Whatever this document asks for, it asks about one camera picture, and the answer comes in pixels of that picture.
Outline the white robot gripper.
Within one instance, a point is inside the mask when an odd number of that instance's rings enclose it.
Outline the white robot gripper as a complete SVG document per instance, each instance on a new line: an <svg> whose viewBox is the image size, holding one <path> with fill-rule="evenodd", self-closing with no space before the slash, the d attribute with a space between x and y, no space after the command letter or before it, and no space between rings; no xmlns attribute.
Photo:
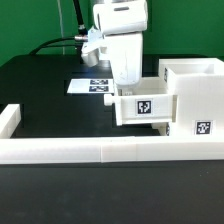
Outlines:
<svg viewBox="0 0 224 224"><path fill-rule="evenodd" d="M117 86L135 86L142 76L146 2L94 2L94 27L82 47L82 59L95 66L105 54Z"/></svg>

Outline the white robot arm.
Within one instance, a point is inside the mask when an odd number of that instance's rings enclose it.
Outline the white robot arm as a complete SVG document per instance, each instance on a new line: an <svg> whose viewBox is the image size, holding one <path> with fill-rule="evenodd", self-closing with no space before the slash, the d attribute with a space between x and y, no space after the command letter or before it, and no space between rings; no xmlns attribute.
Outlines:
<svg viewBox="0 0 224 224"><path fill-rule="evenodd" d="M147 0L93 0L93 20L81 49L83 61L93 67L108 60L119 88L137 85L142 76Z"/></svg>

